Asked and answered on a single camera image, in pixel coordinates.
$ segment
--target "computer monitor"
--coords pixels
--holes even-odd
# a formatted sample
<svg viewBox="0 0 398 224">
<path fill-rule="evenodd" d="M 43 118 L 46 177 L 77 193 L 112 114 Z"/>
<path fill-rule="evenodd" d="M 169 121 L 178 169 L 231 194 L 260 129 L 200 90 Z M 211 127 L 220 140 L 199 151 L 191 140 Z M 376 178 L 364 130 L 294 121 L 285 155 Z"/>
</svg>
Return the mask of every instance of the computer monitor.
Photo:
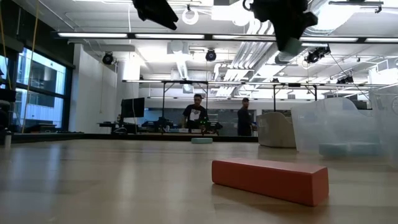
<svg viewBox="0 0 398 224">
<path fill-rule="evenodd" d="M 144 116 L 145 98 L 122 100 L 122 118 L 142 118 Z"/>
</svg>

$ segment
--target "ceiling light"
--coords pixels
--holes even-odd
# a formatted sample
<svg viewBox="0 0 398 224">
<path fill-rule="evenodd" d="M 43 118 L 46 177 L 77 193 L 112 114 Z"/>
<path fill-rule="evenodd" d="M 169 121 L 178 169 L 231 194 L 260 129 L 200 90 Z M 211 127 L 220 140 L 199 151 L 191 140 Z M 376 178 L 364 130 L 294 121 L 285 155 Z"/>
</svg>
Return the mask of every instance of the ceiling light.
<svg viewBox="0 0 398 224">
<path fill-rule="evenodd" d="M 209 84 L 242 85 L 244 82 L 208 82 Z"/>
<path fill-rule="evenodd" d="M 177 6 L 181 6 L 182 4 L 189 4 L 191 6 L 199 6 L 202 4 L 201 1 L 178 1 L 178 0 L 168 0 L 169 5 L 177 5 Z"/>
<path fill-rule="evenodd" d="M 123 80 L 123 82 L 130 82 L 130 83 L 161 83 L 160 80 Z"/>
<path fill-rule="evenodd" d="M 136 34 L 137 39 L 204 39 L 203 34 Z"/>
<path fill-rule="evenodd" d="M 383 5 L 383 1 L 330 1 L 329 5 L 335 6 L 380 6 Z"/>
<path fill-rule="evenodd" d="M 328 44 L 322 44 L 322 43 L 303 43 L 302 47 L 327 47 Z"/>
<path fill-rule="evenodd" d="M 187 17 L 188 12 L 193 12 L 193 17 L 190 19 Z M 196 9 L 190 9 L 190 6 L 188 5 L 187 8 L 182 13 L 182 21 L 184 21 L 184 23 L 186 23 L 188 25 L 196 24 L 199 21 L 198 11 Z"/>
<path fill-rule="evenodd" d="M 301 37 L 304 42 L 357 42 L 358 38 L 355 37 Z"/>
<path fill-rule="evenodd" d="M 148 98 L 148 99 L 163 100 L 163 97 L 161 97 L 161 96 L 148 96 L 147 98 Z M 174 97 L 165 96 L 165 99 L 174 99 Z"/>
<path fill-rule="evenodd" d="M 251 40 L 251 41 L 276 41 L 274 36 L 267 35 L 213 35 L 215 40 Z"/>
<path fill-rule="evenodd" d="M 365 42 L 377 42 L 377 43 L 386 43 L 386 42 L 394 42 L 398 43 L 398 38 L 368 38 Z"/>
<path fill-rule="evenodd" d="M 132 0 L 74 0 L 74 1 L 87 1 L 87 2 L 103 2 L 103 3 L 128 3 L 132 4 Z"/>
<path fill-rule="evenodd" d="M 82 33 L 82 32 L 61 32 L 58 36 L 65 38 L 127 38 L 127 34 L 117 34 L 117 33 Z"/>
</svg>

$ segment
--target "black t-shirt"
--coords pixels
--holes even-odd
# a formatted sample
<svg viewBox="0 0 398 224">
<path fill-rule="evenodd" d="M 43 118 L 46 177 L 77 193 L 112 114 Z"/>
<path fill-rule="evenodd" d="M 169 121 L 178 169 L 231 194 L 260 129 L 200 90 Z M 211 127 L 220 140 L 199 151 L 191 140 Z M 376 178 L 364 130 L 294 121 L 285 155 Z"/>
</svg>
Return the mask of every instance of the black t-shirt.
<svg viewBox="0 0 398 224">
<path fill-rule="evenodd" d="M 188 118 L 187 128 L 189 129 L 199 128 L 200 124 L 197 120 L 208 120 L 207 111 L 202 106 L 188 105 L 182 114 Z"/>
<path fill-rule="evenodd" d="M 238 111 L 238 135 L 251 136 L 251 118 L 246 108 L 241 108 Z"/>
</svg>

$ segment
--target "security camera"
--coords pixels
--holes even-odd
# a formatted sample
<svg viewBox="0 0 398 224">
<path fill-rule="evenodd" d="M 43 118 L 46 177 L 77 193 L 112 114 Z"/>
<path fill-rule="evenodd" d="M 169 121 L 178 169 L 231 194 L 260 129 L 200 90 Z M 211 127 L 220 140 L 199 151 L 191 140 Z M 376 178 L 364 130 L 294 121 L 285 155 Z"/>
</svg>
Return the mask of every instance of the security camera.
<svg viewBox="0 0 398 224">
<path fill-rule="evenodd" d="M 208 49 L 207 54 L 206 54 L 206 61 L 208 62 L 214 62 L 217 58 L 217 54 L 214 51 L 214 49 Z"/>
<path fill-rule="evenodd" d="M 115 63 L 115 59 L 113 57 L 113 53 L 112 52 L 106 52 L 105 56 L 102 58 L 102 62 L 105 65 L 112 65 Z"/>
<path fill-rule="evenodd" d="M 317 47 L 314 51 L 310 51 L 305 57 L 307 63 L 317 63 L 319 60 L 325 57 L 325 55 L 330 54 L 330 48 L 327 47 Z"/>
</svg>

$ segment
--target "plastic container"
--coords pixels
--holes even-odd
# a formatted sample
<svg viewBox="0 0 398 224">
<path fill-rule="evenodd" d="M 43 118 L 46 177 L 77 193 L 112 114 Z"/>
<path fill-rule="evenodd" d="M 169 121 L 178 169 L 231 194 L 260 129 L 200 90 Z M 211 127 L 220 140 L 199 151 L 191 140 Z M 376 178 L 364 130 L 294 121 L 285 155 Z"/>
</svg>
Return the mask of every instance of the plastic container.
<svg viewBox="0 0 398 224">
<path fill-rule="evenodd" d="M 372 91 L 370 97 L 382 149 L 398 169 L 398 86 Z"/>
<path fill-rule="evenodd" d="M 329 98 L 292 108 L 297 150 L 328 157 L 382 154 L 376 121 L 346 98 Z"/>
</svg>

